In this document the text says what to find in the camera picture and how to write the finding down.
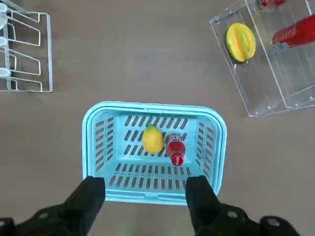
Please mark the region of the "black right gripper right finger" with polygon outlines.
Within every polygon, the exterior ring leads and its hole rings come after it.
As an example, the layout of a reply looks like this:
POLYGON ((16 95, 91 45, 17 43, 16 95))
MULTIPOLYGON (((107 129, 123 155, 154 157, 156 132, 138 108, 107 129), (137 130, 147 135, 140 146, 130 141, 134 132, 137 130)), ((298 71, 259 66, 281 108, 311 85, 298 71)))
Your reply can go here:
POLYGON ((285 219, 263 216, 251 220, 239 207, 221 203, 205 176, 189 177, 186 201, 196 236, 298 236, 285 219))

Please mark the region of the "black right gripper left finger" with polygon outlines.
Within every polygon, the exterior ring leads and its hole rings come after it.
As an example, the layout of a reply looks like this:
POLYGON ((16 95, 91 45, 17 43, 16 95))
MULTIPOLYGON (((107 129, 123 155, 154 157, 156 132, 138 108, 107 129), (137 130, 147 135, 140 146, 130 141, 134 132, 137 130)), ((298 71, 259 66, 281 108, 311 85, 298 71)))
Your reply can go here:
POLYGON ((2 236, 86 236, 105 200, 105 181, 86 177, 59 205, 42 208, 28 220, 16 224, 0 219, 2 236))

